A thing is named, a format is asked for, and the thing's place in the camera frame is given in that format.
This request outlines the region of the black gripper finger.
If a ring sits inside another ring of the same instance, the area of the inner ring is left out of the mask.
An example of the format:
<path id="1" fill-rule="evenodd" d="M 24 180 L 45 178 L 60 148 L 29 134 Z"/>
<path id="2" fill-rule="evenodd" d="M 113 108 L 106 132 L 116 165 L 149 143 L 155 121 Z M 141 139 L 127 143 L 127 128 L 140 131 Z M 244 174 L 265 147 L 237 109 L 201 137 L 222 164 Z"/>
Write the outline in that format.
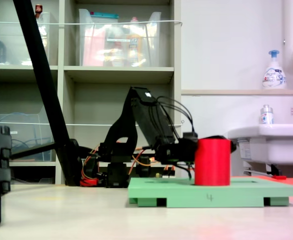
<path id="1" fill-rule="evenodd" d="M 204 139 L 222 139 L 222 140 L 229 140 L 230 141 L 230 152 L 234 153 L 237 150 L 237 146 L 235 143 L 233 143 L 230 139 L 226 138 L 223 135 L 213 135 L 205 137 Z"/>

